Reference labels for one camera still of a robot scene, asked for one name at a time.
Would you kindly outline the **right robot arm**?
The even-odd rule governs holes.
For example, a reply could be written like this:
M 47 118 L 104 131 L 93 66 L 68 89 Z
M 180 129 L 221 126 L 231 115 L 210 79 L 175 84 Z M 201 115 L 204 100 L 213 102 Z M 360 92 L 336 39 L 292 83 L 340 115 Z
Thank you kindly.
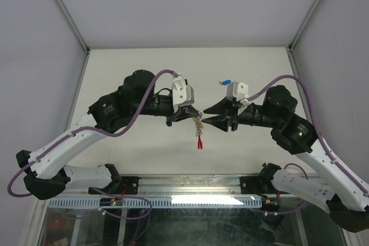
M 280 166 L 268 163 L 258 174 L 259 189 L 276 189 L 314 204 L 349 232 L 368 229 L 368 184 L 321 144 L 314 126 L 295 113 L 297 104 L 285 86 L 272 86 L 261 105 L 241 104 L 234 96 L 226 96 L 204 110 L 209 117 L 203 123 L 225 132 L 235 131 L 240 124 L 270 128 L 272 140 L 305 162 L 325 183 L 293 177 Z

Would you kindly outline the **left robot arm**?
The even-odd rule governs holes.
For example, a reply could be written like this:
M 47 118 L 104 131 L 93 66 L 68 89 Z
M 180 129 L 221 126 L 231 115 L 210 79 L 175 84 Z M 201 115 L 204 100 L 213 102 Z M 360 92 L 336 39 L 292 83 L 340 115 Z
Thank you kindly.
M 47 200 L 80 188 L 98 189 L 106 194 L 117 192 L 122 178 L 115 165 L 76 167 L 69 161 L 102 139 L 122 136 L 140 115 L 164 117 L 168 127 L 174 122 L 198 118 L 201 113 L 193 104 L 193 88 L 175 71 L 153 74 L 136 70 L 52 142 L 39 150 L 16 154 L 19 172 L 25 174 L 25 196 Z

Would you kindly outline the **red handle keyring holder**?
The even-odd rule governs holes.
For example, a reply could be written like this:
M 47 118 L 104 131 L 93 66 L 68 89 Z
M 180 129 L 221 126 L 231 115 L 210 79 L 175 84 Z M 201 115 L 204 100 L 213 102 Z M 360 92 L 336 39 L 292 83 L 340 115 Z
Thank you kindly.
M 196 118 L 193 118 L 194 124 L 195 124 L 195 136 L 197 137 L 197 149 L 202 150 L 204 148 L 203 142 L 202 142 L 202 130 L 203 130 L 203 124 L 202 124 L 202 118 L 201 116 L 198 116 Z

